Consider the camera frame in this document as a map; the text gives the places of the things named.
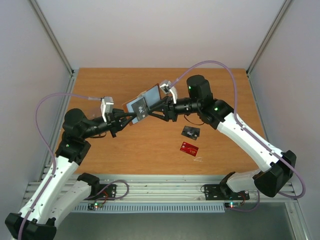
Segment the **brown leather card holder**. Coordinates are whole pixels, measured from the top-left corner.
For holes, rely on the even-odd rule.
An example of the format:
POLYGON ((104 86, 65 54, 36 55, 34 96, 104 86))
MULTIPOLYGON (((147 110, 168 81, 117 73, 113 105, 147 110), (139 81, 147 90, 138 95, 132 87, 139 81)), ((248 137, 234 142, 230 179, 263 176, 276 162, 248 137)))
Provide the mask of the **brown leather card holder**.
POLYGON ((161 99, 161 94, 160 94, 160 87, 159 84, 155 84, 154 86, 152 86, 151 88, 141 92, 138 96, 136 96, 135 98, 125 102, 122 104, 122 108, 125 112, 127 113, 134 113, 132 111, 132 108, 130 107, 130 103, 132 101, 134 101, 135 99, 139 99, 139 98, 145 98, 145 101, 147 103, 147 107, 149 110, 149 107, 153 104, 155 104, 157 101, 159 101, 161 99))

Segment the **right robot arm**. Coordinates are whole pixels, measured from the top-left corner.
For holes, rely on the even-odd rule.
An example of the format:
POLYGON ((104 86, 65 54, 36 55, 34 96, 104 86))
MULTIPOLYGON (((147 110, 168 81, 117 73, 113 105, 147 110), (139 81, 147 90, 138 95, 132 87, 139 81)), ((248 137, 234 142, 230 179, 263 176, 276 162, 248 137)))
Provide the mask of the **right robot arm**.
POLYGON ((152 105, 148 114, 175 122, 179 115, 196 113, 203 123, 230 138, 254 160, 257 170, 233 171, 221 180, 219 188, 225 198, 232 198, 241 191, 258 190, 270 198, 279 194, 294 174, 296 155, 268 143, 247 126, 229 104, 214 98, 204 76, 193 75, 186 84, 188 97, 174 99, 166 96, 152 105))

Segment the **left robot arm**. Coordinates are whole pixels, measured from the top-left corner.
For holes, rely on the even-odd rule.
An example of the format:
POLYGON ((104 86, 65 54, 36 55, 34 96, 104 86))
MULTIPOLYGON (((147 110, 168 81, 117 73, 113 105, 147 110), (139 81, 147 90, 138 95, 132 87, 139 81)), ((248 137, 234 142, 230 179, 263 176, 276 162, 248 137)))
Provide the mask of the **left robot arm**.
POLYGON ((19 213, 9 213, 5 225, 16 240, 52 240, 63 219, 83 200, 115 199, 108 185, 101 186, 100 179, 89 173, 77 177, 75 184, 62 196, 59 194, 66 182, 81 165, 91 144, 88 138, 98 138, 126 127, 135 117, 134 112, 113 109, 100 117, 88 119, 82 110, 73 108, 64 116, 64 132, 49 171, 30 200, 19 213))

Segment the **red VIP card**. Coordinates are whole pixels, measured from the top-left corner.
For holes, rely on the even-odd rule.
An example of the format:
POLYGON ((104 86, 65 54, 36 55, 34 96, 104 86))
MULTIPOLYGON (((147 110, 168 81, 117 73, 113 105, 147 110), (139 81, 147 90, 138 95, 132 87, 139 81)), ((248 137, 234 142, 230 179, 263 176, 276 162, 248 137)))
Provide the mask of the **red VIP card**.
POLYGON ((184 141, 181 144, 180 151, 195 157, 199 151, 199 148, 184 141))

